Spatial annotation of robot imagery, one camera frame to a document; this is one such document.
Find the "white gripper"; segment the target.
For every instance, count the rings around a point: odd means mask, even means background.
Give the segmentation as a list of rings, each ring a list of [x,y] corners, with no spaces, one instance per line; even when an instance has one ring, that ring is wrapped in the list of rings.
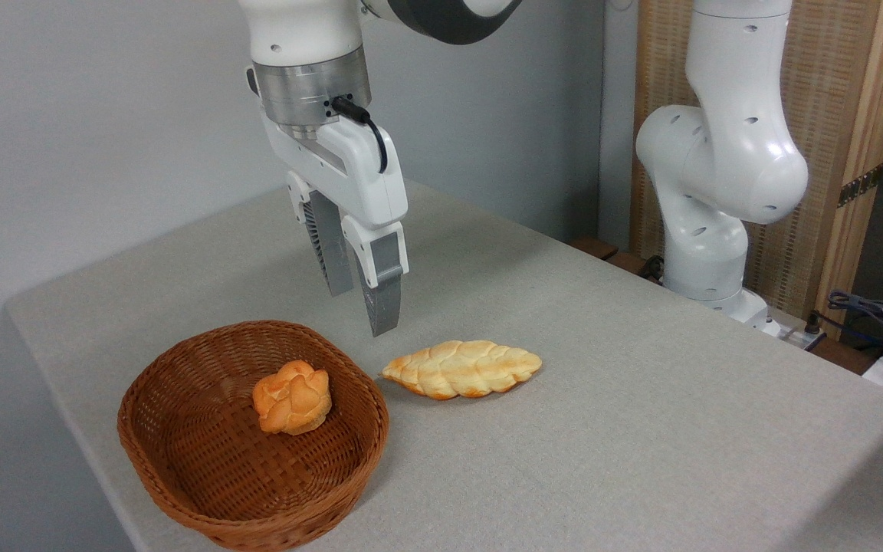
[[[339,119],[300,141],[260,112],[285,175],[292,209],[304,224],[330,294],[353,289],[347,242],[353,247],[372,335],[395,329],[402,311],[402,276],[409,272],[400,220],[408,200],[395,147],[382,133],[388,168],[367,126]],[[340,212],[353,219],[340,219]]]

